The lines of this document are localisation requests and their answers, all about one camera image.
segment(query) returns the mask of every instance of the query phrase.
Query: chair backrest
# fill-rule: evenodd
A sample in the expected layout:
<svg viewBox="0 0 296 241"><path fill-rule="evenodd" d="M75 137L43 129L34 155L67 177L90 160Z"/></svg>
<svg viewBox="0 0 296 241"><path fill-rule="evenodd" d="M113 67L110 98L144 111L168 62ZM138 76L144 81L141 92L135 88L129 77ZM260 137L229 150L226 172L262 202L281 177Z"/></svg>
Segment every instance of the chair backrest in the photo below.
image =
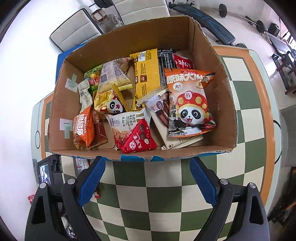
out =
<svg viewBox="0 0 296 241"><path fill-rule="evenodd" d="M85 8L63 22L50 39L63 52L103 34Z"/></svg>
<svg viewBox="0 0 296 241"><path fill-rule="evenodd" d="M166 0L113 0L124 24L169 17Z"/></svg>

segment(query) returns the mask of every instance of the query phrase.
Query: small cardboard box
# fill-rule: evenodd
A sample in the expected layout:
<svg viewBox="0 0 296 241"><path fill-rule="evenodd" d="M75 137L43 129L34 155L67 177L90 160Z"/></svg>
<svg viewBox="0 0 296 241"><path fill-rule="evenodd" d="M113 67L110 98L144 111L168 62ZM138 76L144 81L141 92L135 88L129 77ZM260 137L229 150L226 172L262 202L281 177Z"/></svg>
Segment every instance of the small cardboard box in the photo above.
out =
<svg viewBox="0 0 296 241"><path fill-rule="evenodd" d="M77 150L72 131L70 138L66 137L63 124L70 123L81 110L79 92L65 88L66 82L76 75L76 83L80 83L84 79L84 72L94 66L154 48L188 50L197 69L215 72L215 79L206 87L205 93L217 127L204 134L202 142L194 146L161 150L163 142L152 123L151 132L159 147L156 150L129 155L150 160L153 156L171 159L231 151L237 142L237 121L229 79L220 57L204 36L200 25L187 16L159 18L126 25L101 35L72 52L61 67L54 90L48 129L50 151L66 156L90 159L104 156L119 160L123 152L115 150L113 133L107 121L104 126L109 141L99 146L99 150Z"/></svg>

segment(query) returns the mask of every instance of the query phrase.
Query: green and white checkered mat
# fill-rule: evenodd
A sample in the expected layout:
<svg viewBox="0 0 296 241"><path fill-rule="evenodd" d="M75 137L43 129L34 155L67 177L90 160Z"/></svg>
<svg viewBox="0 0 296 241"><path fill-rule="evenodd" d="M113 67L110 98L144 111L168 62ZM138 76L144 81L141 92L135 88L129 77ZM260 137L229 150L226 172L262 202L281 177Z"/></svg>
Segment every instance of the green and white checkered mat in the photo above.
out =
<svg viewBox="0 0 296 241"><path fill-rule="evenodd" d="M243 59L227 56L221 59L227 66L237 110L238 145L232 153L205 156L201 160L219 178L237 185L254 182L260 190L266 140L259 95ZM65 181L78 175L71 157L62 157L62 168ZM212 210L191 176L189 159L107 161L99 190L101 197L92 198L84 210L102 241L190 241ZM236 206L232 204L219 240L227 236Z"/></svg>

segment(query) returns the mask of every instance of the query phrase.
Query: panda cartoon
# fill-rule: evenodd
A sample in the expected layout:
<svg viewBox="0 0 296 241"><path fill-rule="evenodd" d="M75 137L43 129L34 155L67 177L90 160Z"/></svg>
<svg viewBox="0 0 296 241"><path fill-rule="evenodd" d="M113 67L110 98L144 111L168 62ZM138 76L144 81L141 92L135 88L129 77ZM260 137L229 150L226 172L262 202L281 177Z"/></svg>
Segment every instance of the panda cartoon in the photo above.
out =
<svg viewBox="0 0 296 241"><path fill-rule="evenodd" d="M110 95L109 101L107 103L107 110L109 113L120 114L123 112L123 106L117 99L115 95L113 97Z"/></svg>
<svg viewBox="0 0 296 241"><path fill-rule="evenodd" d="M178 118L187 126L197 126L209 121L206 98L192 91L186 91L176 99Z"/></svg>

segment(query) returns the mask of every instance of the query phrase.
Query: black speaker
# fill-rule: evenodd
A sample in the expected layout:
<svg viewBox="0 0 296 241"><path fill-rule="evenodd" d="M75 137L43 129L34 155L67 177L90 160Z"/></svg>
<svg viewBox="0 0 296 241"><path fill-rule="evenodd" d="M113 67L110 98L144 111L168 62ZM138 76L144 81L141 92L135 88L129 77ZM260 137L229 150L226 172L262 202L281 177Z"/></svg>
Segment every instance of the black speaker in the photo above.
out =
<svg viewBox="0 0 296 241"><path fill-rule="evenodd" d="M271 23L269 26L268 32L273 36L277 37L279 34L279 26L275 23Z"/></svg>

